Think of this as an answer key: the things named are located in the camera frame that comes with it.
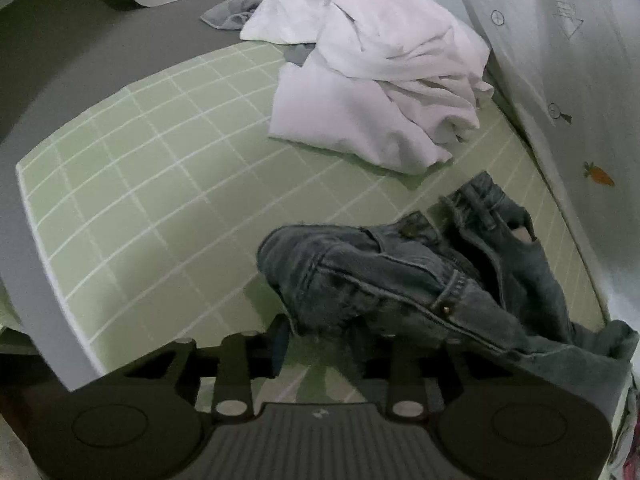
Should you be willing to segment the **dark blue denim jeans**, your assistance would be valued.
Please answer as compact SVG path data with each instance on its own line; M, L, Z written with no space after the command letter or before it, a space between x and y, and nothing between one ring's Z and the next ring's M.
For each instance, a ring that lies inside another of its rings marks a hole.
M260 244L257 266L297 333L370 330L419 344L461 341L612 416L639 336L622 321L570 319L528 211L478 174L440 201L382 226L296 224Z

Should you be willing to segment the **green checkered bed sheet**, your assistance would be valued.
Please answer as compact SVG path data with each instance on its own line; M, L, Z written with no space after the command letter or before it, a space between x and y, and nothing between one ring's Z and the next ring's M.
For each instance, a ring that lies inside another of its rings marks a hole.
M243 42L122 88L16 167L38 256L88 370L71 387L177 337L214 346L280 311L259 243L278 226L372 226L407 212L440 223L439 197L481 171L533 218L570 317L604 315L533 156L493 102L447 165L422 177L271 139L280 48Z

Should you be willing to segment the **white crumpled garment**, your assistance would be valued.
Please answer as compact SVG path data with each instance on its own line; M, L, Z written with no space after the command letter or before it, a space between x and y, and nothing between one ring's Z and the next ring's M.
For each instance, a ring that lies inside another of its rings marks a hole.
M286 62L269 134L422 174L478 129L490 49L434 0L262 0L245 41L309 46Z

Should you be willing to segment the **grey cloth under white garment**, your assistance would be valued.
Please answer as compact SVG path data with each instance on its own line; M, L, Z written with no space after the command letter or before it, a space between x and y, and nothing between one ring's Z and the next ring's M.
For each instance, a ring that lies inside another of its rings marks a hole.
M213 29L241 30L252 17L262 0L224 0L205 11L200 20ZM296 44L284 48L284 59L302 67L308 55L314 50L314 44Z

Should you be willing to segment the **white carrot print duvet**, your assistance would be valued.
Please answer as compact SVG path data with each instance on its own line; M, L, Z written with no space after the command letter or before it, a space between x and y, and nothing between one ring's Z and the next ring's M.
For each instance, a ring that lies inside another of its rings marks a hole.
M639 322L639 0L436 0L491 47L608 313Z

